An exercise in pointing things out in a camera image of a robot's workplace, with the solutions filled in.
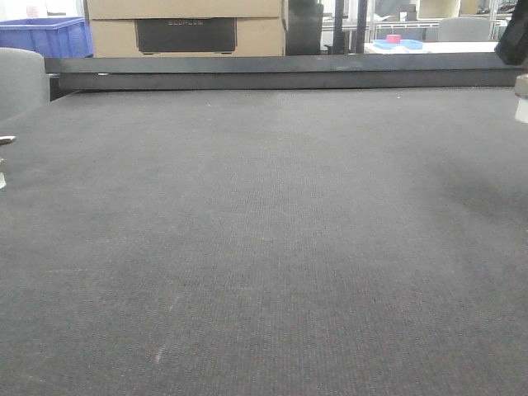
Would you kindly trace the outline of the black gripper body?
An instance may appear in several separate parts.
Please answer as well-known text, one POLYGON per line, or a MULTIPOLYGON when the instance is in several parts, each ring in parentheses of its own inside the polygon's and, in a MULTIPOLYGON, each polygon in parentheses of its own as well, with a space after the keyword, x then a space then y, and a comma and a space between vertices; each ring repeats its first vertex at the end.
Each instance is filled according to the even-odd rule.
POLYGON ((527 0, 520 0, 515 5, 511 20, 494 51, 506 65, 522 65, 526 61, 527 0))

